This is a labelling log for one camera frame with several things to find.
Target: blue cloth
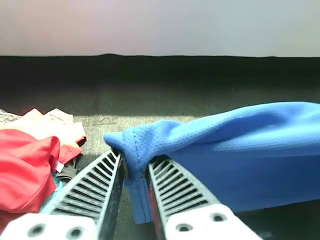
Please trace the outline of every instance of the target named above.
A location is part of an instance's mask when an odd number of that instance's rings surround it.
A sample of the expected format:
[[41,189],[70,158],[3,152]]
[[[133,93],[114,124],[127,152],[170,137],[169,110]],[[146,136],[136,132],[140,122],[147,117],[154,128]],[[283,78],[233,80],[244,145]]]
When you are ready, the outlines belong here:
[[188,123],[160,120],[104,141],[124,152],[137,224],[152,220],[142,173],[168,155],[234,212],[320,199],[320,104],[276,102]]

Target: red cloth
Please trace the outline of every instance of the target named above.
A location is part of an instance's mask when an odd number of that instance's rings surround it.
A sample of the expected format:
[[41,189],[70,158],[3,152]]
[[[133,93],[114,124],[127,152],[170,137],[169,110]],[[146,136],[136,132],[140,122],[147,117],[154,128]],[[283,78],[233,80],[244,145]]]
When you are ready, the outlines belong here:
[[36,140],[16,129],[0,130],[0,233],[8,222],[37,213],[55,191],[51,171],[59,152],[55,136]]

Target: white wall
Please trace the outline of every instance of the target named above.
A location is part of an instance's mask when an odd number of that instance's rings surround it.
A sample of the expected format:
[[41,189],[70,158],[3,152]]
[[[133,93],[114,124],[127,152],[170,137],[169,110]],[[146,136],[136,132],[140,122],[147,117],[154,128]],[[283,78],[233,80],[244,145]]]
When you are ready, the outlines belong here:
[[320,57],[320,0],[0,0],[0,55]]

